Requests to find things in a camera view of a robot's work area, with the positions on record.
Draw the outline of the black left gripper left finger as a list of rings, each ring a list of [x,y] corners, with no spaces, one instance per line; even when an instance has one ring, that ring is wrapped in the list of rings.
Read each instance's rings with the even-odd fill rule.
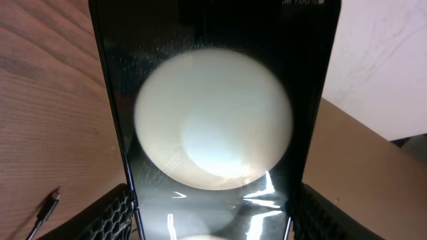
[[[39,240],[129,240],[132,218],[129,187],[121,183]]]

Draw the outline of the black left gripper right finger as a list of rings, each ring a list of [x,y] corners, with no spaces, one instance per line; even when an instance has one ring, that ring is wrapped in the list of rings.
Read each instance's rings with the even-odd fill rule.
[[[303,183],[292,209],[294,239],[384,240]]]

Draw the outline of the black smartphone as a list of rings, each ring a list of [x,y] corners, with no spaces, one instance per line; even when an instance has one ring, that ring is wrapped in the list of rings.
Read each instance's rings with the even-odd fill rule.
[[[93,0],[141,239],[285,239],[341,2]]]

